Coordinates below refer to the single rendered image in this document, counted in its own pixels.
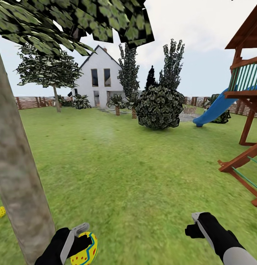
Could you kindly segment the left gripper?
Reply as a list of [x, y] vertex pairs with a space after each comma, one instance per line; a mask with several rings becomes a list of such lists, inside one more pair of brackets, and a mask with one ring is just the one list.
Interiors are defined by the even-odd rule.
[[91, 237], [87, 237], [87, 235], [83, 235], [81, 237], [77, 237], [77, 244], [75, 249], [69, 253], [68, 257], [71, 257], [73, 255], [76, 255], [77, 253], [81, 252], [82, 250], [88, 248], [88, 245], [92, 245], [92, 239]]

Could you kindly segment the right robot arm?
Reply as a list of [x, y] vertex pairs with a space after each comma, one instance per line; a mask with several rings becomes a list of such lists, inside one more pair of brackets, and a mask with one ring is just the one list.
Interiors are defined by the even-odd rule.
[[185, 229], [186, 236], [206, 238], [224, 265], [257, 265], [257, 260], [239, 243], [236, 236], [226, 231], [210, 212], [194, 212], [194, 224]]

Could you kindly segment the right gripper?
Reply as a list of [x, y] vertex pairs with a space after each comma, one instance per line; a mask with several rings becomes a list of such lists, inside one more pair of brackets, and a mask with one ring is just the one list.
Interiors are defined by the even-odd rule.
[[186, 236], [191, 236], [191, 238], [205, 238], [205, 236], [199, 232], [197, 223], [188, 225], [187, 229], [185, 229], [185, 234]]

